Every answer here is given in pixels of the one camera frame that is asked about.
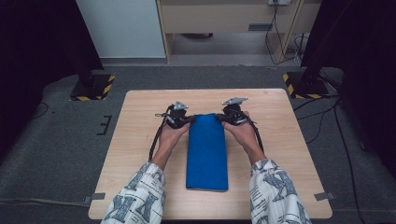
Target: table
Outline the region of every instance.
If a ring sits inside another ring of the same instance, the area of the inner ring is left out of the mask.
[[[265,32],[275,14],[274,6],[262,0],[156,1],[169,63],[175,34]],[[269,47],[277,62],[283,61],[293,34],[311,31],[320,4],[321,0],[290,0],[288,6],[277,8],[276,27],[280,36],[275,27],[268,33]]]
[[[281,89],[233,89],[129,91],[95,191],[104,192],[106,197],[92,201],[90,218],[103,218],[113,197],[148,160],[149,148],[162,121],[154,114],[164,112],[176,100],[190,107],[187,115],[221,113],[221,102],[235,96],[248,98],[241,107],[257,122],[266,156],[290,174],[308,214],[312,218],[330,217],[329,202],[317,201],[314,196],[324,190],[286,92]],[[250,219],[248,156],[233,136],[225,132],[229,190],[213,192],[185,188],[189,138],[185,133],[165,169],[167,197],[163,219]]]

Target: white wall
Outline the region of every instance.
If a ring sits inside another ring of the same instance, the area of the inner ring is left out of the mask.
[[[165,58],[155,0],[77,0],[101,58]]]

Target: gray carpet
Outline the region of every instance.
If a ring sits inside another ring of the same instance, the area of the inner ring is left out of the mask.
[[[281,75],[298,68],[136,66],[107,67],[106,70],[116,78],[104,101],[68,101],[77,76],[64,78],[46,87],[43,103],[49,106],[48,111],[45,105],[38,106],[34,116],[44,114],[31,119],[0,166],[0,198],[41,198],[82,203],[84,196],[92,195],[125,93],[129,90],[286,89]],[[297,110],[296,117],[323,111],[333,106],[336,100],[315,101]],[[307,100],[290,101],[296,107]],[[366,223],[395,222],[396,180],[374,152],[361,150],[359,138],[345,111],[337,107],[337,112],[351,156],[364,220]],[[112,116],[112,120],[106,135],[97,135],[103,132],[104,127],[100,124],[106,122],[104,116]],[[319,121],[320,116],[299,120],[306,141],[316,136]],[[308,144],[308,148],[323,187],[336,195],[336,199],[330,201],[333,216],[328,220],[313,220],[313,223],[360,223],[347,156],[332,111],[323,117],[320,134]],[[88,218],[88,210],[85,207],[35,203],[0,203],[0,223],[99,223]]]

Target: wall outlet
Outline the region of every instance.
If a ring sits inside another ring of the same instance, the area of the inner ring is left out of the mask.
[[[278,6],[288,6],[290,5],[290,0],[268,0],[268,5],[274,6],[275,2]]]

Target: sleeve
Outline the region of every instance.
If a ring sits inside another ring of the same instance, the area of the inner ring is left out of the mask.
[[[161,223],[165,177],[154,163],[145,163],[107,208],[102,224]]]
[[[274,161],[257,161],[249,183],[252,223],[311,223],[289,175]]]

